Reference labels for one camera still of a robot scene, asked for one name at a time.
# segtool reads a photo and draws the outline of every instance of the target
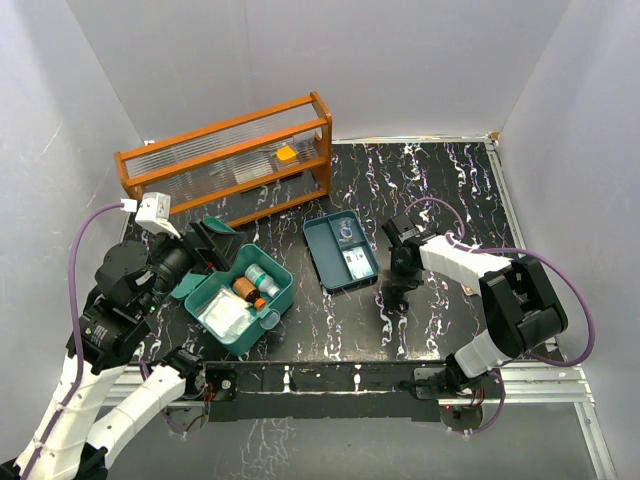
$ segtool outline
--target teal plastic box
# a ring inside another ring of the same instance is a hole
[[[213,222],[211,222],[211,220],[207,219],[205,222],[214,228],[220,229],[219,225],[212,224]],[[260,311],[256,311],[253,307],[250,308],[250,311],[255,316],[254,320],[244,333],[232,343],[225,343],[215,332],[202,324],[227,350],[237,356],[244,355],[267,330],[275,327],[280,321],[282,314],[293,305],[293,275],[291,272],[264,253],[256,245],[248,243],[240,248],[240,253],[231,270],[228,272],[215,272],[209,275],[187,296],[184,302],[187,311],[197,319],[201,307],[218,293],[220,287],[223,285],[230,287],[231,282],[236,277],[244,275],[245,270],[252,263],[257,263],[265,272],[273,277],[276,284],[280,287],[280,293],[271,299],[271,301],[269,301],[269,296],[262,294],[262,297],[268,302],[267,306]]]

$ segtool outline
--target label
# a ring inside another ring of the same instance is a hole
[[[107,329],[101,325],[97,325],[95,330],[93,330],[91,334],[91,343],[93,343],[96,347],[100,348],[102,345],[102,340],[107,334]]]
[[[260,286],[260,284],[262,283],[262,281],[263,281],[265,278],[267,278],[267,274],[266,274],[266,273],[263,273],[262,275],[260,275],[258,278],[256,278],[256,279],[253,281],[253,284],[254,284],[256,287],[259,287],[259,286]]]
[[[246,277],[238,277],[235,282],[233,282],[233,289],[240,297],[246,300],[256,287],[254,287],[253,283],[251,283]]]
[[[415,237],[419,233],[420,233],[420,230],[418,230],[418,227],[413,227],[411,230],[407,230],[406,232],[403,232],[400,235],[398,235],[398,238],[400,239],[401,242],[404,242],[407,238]]]
[[[347,267],[353,280],[359,280],[373,275],[373,269],[362,247],[346,250],[342,252],[342,256],[347,262]]]

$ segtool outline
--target teal tray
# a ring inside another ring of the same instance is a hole
[[[349,222],[352,233],[351,238],[346,241],[340,234],[344,220]],[[327,292],[334,293],[360,285],[369,285],[378,280],[380,270],[378,260],[354,211],[345,210],[308,220],[302,226],[302,233],[311,251],[320,282]],[[353,279],[343,252],[357,247],[362,247],[372,273]]]
[[[215,219],[207,219],[205,223],[215,229],[219,229],[220,225],[224,225]],[[280,287],[280,293],[271,301],[269,301],[267,295],[262,294],[262,297],[268,302],[267,305],[260,311],[256,311],[251,307],[250,310],[255,315],[255,318],[251,325],[234,342],[225,343],[214,331],[202,324],[227,350],[237,356],[244,355],[267,330],[275,327],[282,314],[293,305],[293,275],[291,272],[256,245],[248,243],[240,248],[240,253],[231,270],[228,272],[215,272],[206,277],[187,295],[184,302],[187,311],[197,320],[199,309],[218,293],[220,287],[223,285],[229,287],[233,279],[239,275],[244,275],[245,270],[252,263],[257,263],[273,277]]]

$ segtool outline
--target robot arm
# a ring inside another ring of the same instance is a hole
[[[541,263],[462,251],[444,235],[421,231],[406,215],[382,226],[391,247],[385,305],[408,309],[407,291],[422,284],[422,270],[447,275],[481,295],[487,329],[446,359],[432,383],[459,391],[473,378],[523,355],[563,332],[567,316]]]
[[[206,274],[214,267],[229,270],[244,243],[239,238],[244,234],[213,231],[202,222],[192,223],[180,236],[168,222],[169,201],[167,195],[149,193],[138,208],[136,221],[157,233],[149,250],[127,241],[105,255],[95,274],[97,287],[79,318],[84,360],[78,362],[72,336],[62,376],[40,426],[15,461],[0,465],[0,479],[106,478],[107,469],[135,434],[192,386],[200,362],[178,348],[94,424],[111,386],[149,332],[146,318],[187,273]],[[138,207],[135,201],[123,203],[131,212]]]

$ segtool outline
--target cable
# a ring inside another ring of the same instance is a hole
[[[140,375],[142,375],[143,380],[146,380],[147,378],[149,378],[149,367],[142,360],[140,360]],[[171,429],[174,432],[179,433],[183,437],[186,437],[187,432],[189,431],[188,428],[184,429],[182,428],[182,426],[178,425],[167,413],[167,410],[165,408],[160,410],[160,414],[164,417],[164,419],[167,421],[167,424],[171,427]]]
[[[96,285],[91,289],[91,291],[87,295],[87,301],[84,303],[84,308],[82,310],[84,311],[87,308],[89,308],[91,305],[96,303],[96,300],[100,295],[102,295],[102,292],[100,291],[100,288]]]
[[[206,390],[207,386],[205,385],[204,387],[202,387],[202,389],[198,392],[198,393],[194,393],[193,395],[183,395],[181,398],[183,400],[196,400],[198,398],[200,398],[202,395],[204,395],[204,391]]]
[[[460,238],[464,238],[464,236],[465,236],[465,234],[467,232],[466,232],[466,229],[465,229],[465,226],[464,226],[465,223],[462,221],[462,217],[460,216],[460,214],[458,213],[458,211],[455,208],[453,208],[451,205],[449,205],[444,200],[440,200],[439,198],[436,198],[436,197],[422,197],[422,198],[419,198],[418,200],[414,200],[409,205],[407,205],[407,207],[404,209],[404,213],[405,214],[409,213],[409,210],[411,210],[411,208],[413,208],[415,205],[417,205],[419,203],[423,203],[423,202],[439,203],[440,205],[445,207],[447,210],[449,210],[451,213],[453,213],[456,216],[456,220],[458,220],[458,223],[460,224],[460,226],[458,227],[458,234],[460,235]]]
[[[475,400],[476,391],[474,390],[471,393],[462,393],[462,392],[451,392],[451,395],[458,398],[472,398]]]
[[[75,393],[78,391],[78,388],[80,387],[80,382],[82,381],[82,375],[84,374],[84,350],[82,349],[82,334],[80,332],[80,320],[78,317],[78,298],[77,298],[78,293],[76,289],[76,260],[78,257],[78,247],[80,246],[80,240],[82,240],[82,235],[84,234],[85,230],[87,229],[87,227],[93,221],[94,218],[96,218],[101,213],[106,212],[107,210],[113,210],[115,208],[121,208],[123,206],[124,204],[122,202],[111,203],[93,212],[91,215],[87,217],[84,223],[80,226],[80,228],[78,229],[78,232],[76,233],[75,238],[73,239],[73,243],[71,244],[71,253],[69,254],[69,271],[68,271],[67,278],[69,283],[69,301],[71,303],[71,325],[73,327],[73,343],[76,349],[78,367],[76,369],[76,378],[71,384],[71,388],[69,389],[69,392],[62,399],[62,402],[60,402],[60,407],[62,408],[58,409],[51,416],[49,423],[47,424],[44,431],[42,432],[42,436],[40,437],[40,443],[42,444],[46,443],[47,439],[49,438],[49,435],[51,435],[51,432],[53,431],[53,427],[55,427],[56,423],[58,422],[58,419],[62,415],[62,412],[64,411],[64,407],[66,407],[69,404],[69,402],[71,401]],[[29,474],[31,473],[31,470],[33,470],[33,467],[35,466],[36,461],[40,457],[41,452],[42,452],[42,447],[38,447],[31,454],[31,458],[29,458],[29,461],[27,462],[27,465],[24,468],[24,473],[22,474],[22,477],[21,477],[23,480],[26,480],[29,477]]]
[[[209,390],[209,392],[207,393],[205,391],[205,394],[204,394],[204,414],[206,415],[207,418],[209,418],[209,414],[211,413],[211,402],[213,401],[215,392],[213,390],[213,385],[211,384],[207,384],[205,389]]]
[[[418,200],[415,200],[414,202],[410,203],[407,206],[407,208],[405,208],[404,211],[405,211],[405,213],[407,213],[409,211],[409,209],[411,207],[413,207],[414,205],[416,205],[418,203],[422,203],[422,202],[429,202],[429,201],[433,201],[433,202],[439,203],[441,205],[444,205],[448,210],[450,210],[451,212],[453,212],[456,215],[456,219],[459,222],[462,221],[462,218],[460,217],[458,212],[456,212],[455,208],[453,208],[451,205],[449,205],[444,200],[440,200],[439,198],[434,198],[434,197],[424,197],[424,198],[420,198]],[[460,234],[460,238],[461,239],[464,238],[464,234],[465,234],[464,226],[462,228],[460,228],[458,231],[459,231],[459,234]],[[530,358],[533,358],[535,360],[538,360],[539,362],[546,363],[547,365],[552,365],[554,367],[574,367],[574,366],[578,365],[579,363],[584,362],[589,357],[589,355],[591,355],[591,352],[593,351],[593,346],[595,345],[595,341],[596,341],[596,332],[595,332],[595,323],[594,323],[594,320],[593,320],[593,314],[591,312],[591,309],[589,308],[589,305],[587,304],[587,299],[584,297],[584,295],[582,294],[582,292],[580,291],[578,286],[573,281],[571,281],[571,279],[569,279],[567,274],[564,273],[560,269],[560,267],[555,265],[551,260],[549,260],[549,259],[547,259],[547,258],[543,257],[542,255],[539,255],[539,254],[537,254],[535,252],[532,252],[531,250],[525,250],[523,248],[509,248],[509,247],[474,248],[474,247],[469,247],[467,245],[464,245],[464,244],[460,243],[460,241],[456,240],[454,238],[454,233],[452,231],[448,231],[445,236],[446,236],[447,241],[449,242],[450,245],[452,245],[454,248],[457,248],[458,250],[462,250],[463,252],[488,253],[488,254],[529,255],[530,257],[533,257],[533,258],[539,260],[541,263],[545,264],[547,267],[549,267],[551,270],[553,270],[567,284],[567,286],[573,291],[573,293],[575,294],[576,298],[578,299],[578,302],[580,302],[580,306],[582,307],[582,310],[584,311],[584,315],[585,315],[586,320],[587,320],[587,331],[588,331],[587,346],[585,347],[585,349],[582,352],[582,354],[580,354],[576,359],[570,360],[568,362],[560,361],[560,360],[551,360],[549,358],[545,358],[545,357],[542,357],[540,355],[537,355],[537,354],[531,353],[531,352],[527,353],[527,356],[530,357]]]
[[[471,397],[471,402],[469,402],[469,405],[466,408],[472,408],[473,407],[473,404],[476,401],[476,393],[478,393],[477,389],[473,391],[473,396]]]
[[[189,433],[189,431],[191,430],[191,428],[196,424],[196,422],[198,420],[201,420],[203,418],[207,418],[207,415],[205,415],[204,413],[202,415],[198,415],[196,418],[194,418],[193,420],[191,420],[191,423],[187,426],[187,428],[184,429],[185,433]]]
[[[493,414],[493,417],[491,417],[491,420],[489,420],[487,423],[479,427],[477,430],[470,429],[470,430],[460,431],[460,430],[451,429],[451,431],[460,433],[461,435],[467,435],[469,433],[482,433],[488,428],[490,428],[494,423],[496,423],[496,420],[498,420],[500,413],[502,413],[502,408],[504,407],[504,400],[507,397],[507,392],[504,389],[504,381],[502,380],[502,376],[500,375],[499,371],[491,370],[490,372],[487,372],[487,375],[495,378],[500,384],[500,402],[498,402],[498,408],[496,410],[496,413]]]
[[[477,408],[484,403],[484,385],[480,389],[480,401],[473,405],[473,408]]]

